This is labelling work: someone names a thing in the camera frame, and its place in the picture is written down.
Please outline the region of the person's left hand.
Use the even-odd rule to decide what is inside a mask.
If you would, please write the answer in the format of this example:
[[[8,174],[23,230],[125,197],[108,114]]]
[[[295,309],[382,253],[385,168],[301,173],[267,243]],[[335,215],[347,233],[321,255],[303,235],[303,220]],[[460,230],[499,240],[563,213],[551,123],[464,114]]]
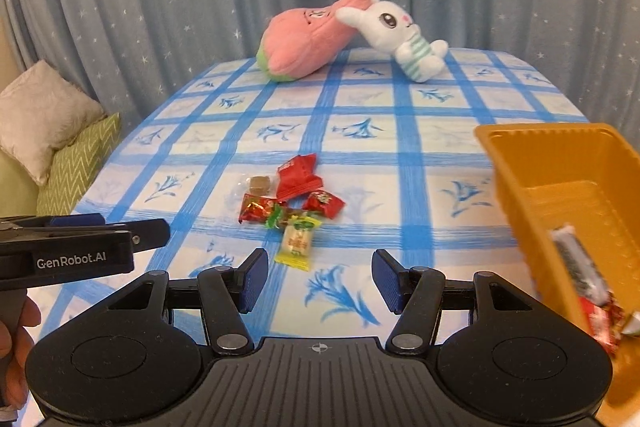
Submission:
[[[27,332],[41,324],[41,312],[35,301],[26,298],[20,321],[15,332],[11,334],[6,325],[1,324],[1,358],[9,361],[3,375],[1,394],[5,405],[17,410],[24,407],[28,397],[28,386],[25,377],[25,363],[29,351],[34,347],[34,340]]]

